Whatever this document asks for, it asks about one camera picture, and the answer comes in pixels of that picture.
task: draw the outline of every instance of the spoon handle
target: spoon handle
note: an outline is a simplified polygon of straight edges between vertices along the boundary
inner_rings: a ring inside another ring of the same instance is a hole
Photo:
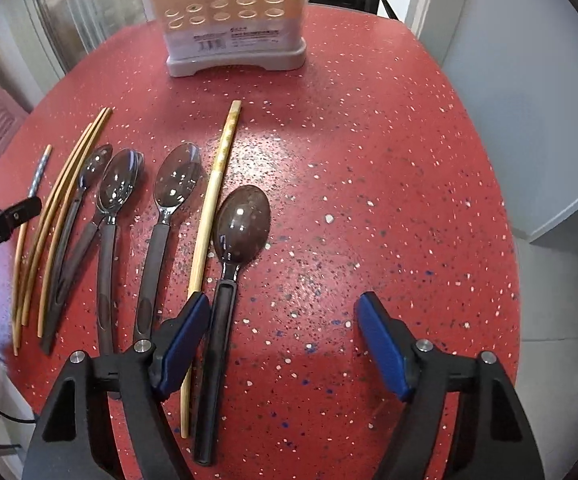
[[[82,204],[82,197],[84,195],[85,189],[78,188],[71,205],[69,206],[69,212],[67,213],[67,218],[64,222],[64,227],[62,228],[62,233],[60,234],[60,241],[58,243],[58,248],[55,252],[55,257],[53,260],[53,268],[51,269],[51,278],[49,285],[49,308],[47,309],[46,322],[44,324],[44,330],[42,331],[42,351],[49,355],[51,353],[51,347],[53,346],[53,340],[55,333],[58,331],[58,324],[60,322],[60,316],[62,315],[62,310],[64,303],[60,304],[56,301],[56,295],[58,292],[58,283],[60,281],[60,274],[62,273],[62,264],[64,263],[64,256],[67,252],[67,245],[69,244],[69,238],[71,236],[71,231],[73,229],[73,224],[78,217],[78,211],[80,210],[80,205]]]
[[[233,320],[237,287],[232,280],[220,280],[213,295],[211,324],[205,342],[202,387],[195,419],[194,461],[205,466],[213,464],[218,411],[229,348],[229,329]]]
[[[98,345],[100,355],[114,353],[114,320],[111,284],[114,270],[115,224],[102,227],[98,255]]]
[[[144,260],[144,270],[140,280],[140,292],[138,293],[138,306],[135,310],[135,322],[133,324],[133,342],[140,339],[151,339],[153,327],[153,313],[156,306],[156,294],[160,281],[160,270],[165,258],[167,237],[169,236],[168,224],[155,224],[151,231],[151,240],[147,257]]]
[[[86,256],[86,252],[88,251],[93,238],[96,236],[98,232],[98,225],[89,222],[86,224],[76,246],[73,247],[67,262],[64,264],[64,269],[62,274],[60,275],[60,281],[58,284],[58,288],[56,291],[56,303],[64,306],[67,302],[67,298],[69,297],[69,291],[73,286],[73,282],[76,279],[76,275],[80,270],[80,266],[82,264],[82,260],[84,260]]]

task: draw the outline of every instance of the wooden chopstick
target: wooden chopstick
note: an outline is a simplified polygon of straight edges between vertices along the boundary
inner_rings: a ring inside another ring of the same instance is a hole
[[[86,158],[91,153],[91,148],[96,143],[96,140],[99,137],[99,133],[102,131],[106,120],[108,119],[109,115],[111,115],[111,108],[105,109],[105,115],[102,117],[102,120],[98,123],[98,129],[92,134],[91,138],[88,140],[88,144],[82,150],[80,155],[80,159],[77,161],[74,171],[71,173],[71,181],[67,186],[67,190],[64,194],[64,199],[62,200],[62,208],[60,209],[60,214],[58,215],[58,219],[55,223],[55,228],[53,229],[53,237],[51,238],[51,245],[49,246],[49,254],[47,256],[47,261],[44,266],[44,277],[42,279],[42,293],[40,295],[40,305],[38,308],[38,337],[42,337],[42,332],[44,331],[44,315],[46,314],[46,308],[48,303],[48,295],[49,295],[49,288],[51,285],[51,271],[53,270],[53,262],[55,259],[55,251],[58,248],[60,243],[60,235],[62,234],[62,227],[64,225],[64,220],[67,216],[67,212],[69,211],[70,207],[70,199],[73,195],[73,190],[76,188],[76,184],[78,182],[78,177],[80,176],[80,170],[82,169],[83,164],[86,161]]]
[[[205,276],[205,261],[207,259],[207,249],[211,238],[211,226],[213,217],[218,204],[221,187],[223,186],[224,170],[229,160],[229,150],[233,142],[233,134],[236,131],[238,117],[242,101],[233,101],[227,120],[224,123],[223,134],[220,137],[218,149],[213,159],[213,168],[207,184],[205,193],[205,202],[203,210],[200,213],[200,225],[198,226],[198,235],[195,239],[194,259],[191,263],[191,276],[189,277],[189,294],[187,299],[194,292],[203,288],[203,278]],[[180,434],[182,438],[189,437],[189,399],[191,397],[191,367],[187,370],[185,380],[180,388]]]
[[[71,150],[67,161],[65,162],[60,174],[58,175],[56,182],[51,189],[49,198],[46,200],[44,207],[42,208],[42,213],[38,221],[38,229],[34,238],[34,243],[31,246],[31,250],[28,257],[28,263],[26,266],[26,272],[24,274],[24,279],[21,282],[21,287],[24,289],[19,290],[19,298],[23,298],[22,304],[18,304],[18,312],[16,314],[16,326],[14,329],[14,354],[17,355],[17,349],[20,346],[20,336],[22,325],[26,326],[29,319],[29,309],[31,306],[31,298],[34,290],[35,276],[37,274],[38,265],[40,264],[40,257],[42,255],[42,250],[44,249],[44,242],[46,241],[49,229],[51,228],[51,222],[53,221],[53,216],[60,203],[60,196],[64,187],[64,183],[67,178],[69,178],[70,172],[72,171],[76,156],[83,150],[86,146],[86,142],[89,137],[96,133],[96,124],[98,124],[102,117],[105,115],[105,108],[100,110],[98,117],[93,124],[86,127],[85,131],[80,136],[80,139],[76,145]]]
[[[31,182],[31,186],[29,188],[28,196],[32,197],[38,192],[38,185],[40,184],[40,179],[42,178],[42,174],[44,173],[44,168],[46,167],[47,160],[49,160],[49,156],[51,155],[51,150],[53,147],[51,144],[48,144],[40,161],[38,162],[38,167],[34,173],[34,179]],[[18,288],[20,283],[20,269],[22,266],[22,252],[24,251],[24,239],[26,238],[26,229],[28,223],[25,222],[20,226],[18,231],[18,243],[16,244],[16,256],[14,257],[14,264],[13,264],[13,276],[12,276],[12,291],[11,291],[11,323],[14,323],[16,320],[16,315],[18,313]]]

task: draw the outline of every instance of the red speckled countertop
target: red speckled countertop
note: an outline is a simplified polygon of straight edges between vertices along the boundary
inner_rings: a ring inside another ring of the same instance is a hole
[[[401,405],[384,389],[354,322],[354,301],[365,290],[376,291],[415,336],[469,356],[493,349],[516,373],[511,233],[492,167],[449,81],[396,20],[309,6],[304,21],[308,58],[299,70],[221,68],[177,79],[167,75],[159,27],[128,28],[51,90],[0,160],[4,208],[25,197],[45,145],[53,144],[44,199],[86,124],[101,107],[115,107],[100,142],[136,148],[146,160],[133,209],[118,218],[117,341],[125,349],[157,218],[151,189],[160,162],[188,140],[209,170],[229,105],[242,100],[223,196],[241,184],[265,190],[271,236],[239,280],[217,465],[195,465],[191,441],[178,440],[202,480],[326,480],[341,470],[345,478],[371,478]],[[174,218],[163,317],[175,316],[187,297],[200,208],[196,191]],[[93,211],[90,192],[74,235]],[[15,245],[14,237],[0,246],[0,348],[7,348],[13,382],[39,412],[69,354],[97,354],[97,254],[51,358],[35,336],[38,280],[15,358],[8,342]],[[210,296],[219,274],[210,258]],[[446,408],[452,415],[454,400]],[[111,403],[125,473],[137,480],[121,406]],[[178,404],[177,394],[165,403],[176,438]],[[451,430],[445,416],[430,478],[441,475]]]

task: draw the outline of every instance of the blue gripper pad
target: blue gripper pad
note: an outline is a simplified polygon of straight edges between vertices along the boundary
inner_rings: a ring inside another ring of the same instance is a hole
[[[387,389],[406,402],[413,394],[413,385],[407,381],[406,357],[399,345],[410,345],[413,336],[407,340],[396,341],[389,330],[389,324],[397,322],[391,319],[383,304],[373,292],[365,292],[355,302],[355,315],[371,356],[374,358]]]
[[[162,402],[182,385],[211,317],[211,305],[201,292],[194,292],[178,317],[162,322],[153,334],[156,349],[149,366],[154,396]]]

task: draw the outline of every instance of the glass door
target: glass door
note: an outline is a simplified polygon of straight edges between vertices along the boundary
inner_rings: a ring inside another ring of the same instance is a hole
[[[142,0],[32,2],[47,40],[65,73],[121,28],[146,21]]]

